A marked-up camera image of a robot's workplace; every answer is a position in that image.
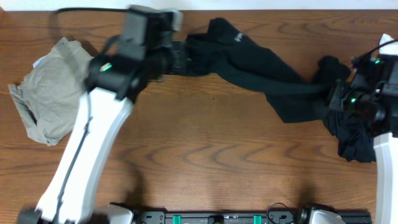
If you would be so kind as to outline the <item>black shirt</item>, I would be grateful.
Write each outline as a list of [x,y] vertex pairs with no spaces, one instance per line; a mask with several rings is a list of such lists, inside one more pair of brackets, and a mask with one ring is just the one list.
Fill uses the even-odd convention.
[[336,57],[321,58],[312,81],[306,82],[272,50],[257,45],[224,18],[212,19],[207,32],[189,34],[186,41],[188,75],[215,73],[236,86],[261,92],[284,123],[350,118],[328,107],[336,81],[351,74]]

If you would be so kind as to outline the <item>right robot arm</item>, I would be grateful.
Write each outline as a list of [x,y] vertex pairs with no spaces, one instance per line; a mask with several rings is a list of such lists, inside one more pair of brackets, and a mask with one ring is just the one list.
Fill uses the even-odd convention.
[[397,56],[373,53],[352,59],[354,77],[338,81],[329,108],[349,112],[371,123],[377,159],[376,223],[397,223]]

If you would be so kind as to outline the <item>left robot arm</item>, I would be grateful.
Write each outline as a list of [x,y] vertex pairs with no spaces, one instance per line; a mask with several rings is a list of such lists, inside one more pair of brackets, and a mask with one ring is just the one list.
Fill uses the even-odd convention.
[[18,223],[87,223],[104,165],[138,94],[165,74],[186,69],[185,44],[177,9],[132,5],[123,31],[112,36],[88,65],[85,92],[57,171],[37,206],[23,210]]

